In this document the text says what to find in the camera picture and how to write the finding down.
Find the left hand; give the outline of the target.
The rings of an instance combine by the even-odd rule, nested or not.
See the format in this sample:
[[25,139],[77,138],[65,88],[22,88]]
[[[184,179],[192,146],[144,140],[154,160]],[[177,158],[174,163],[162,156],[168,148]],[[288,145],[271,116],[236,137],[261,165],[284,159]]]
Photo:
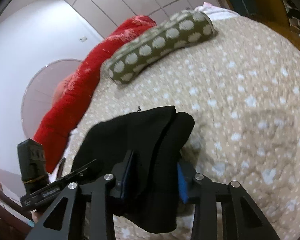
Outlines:
[[32,215],[32,219],[35,223],[37,223],[38,220],[40,219],[40,217],[42,216],[42,214],[37,211],[32,212],[31,215]]

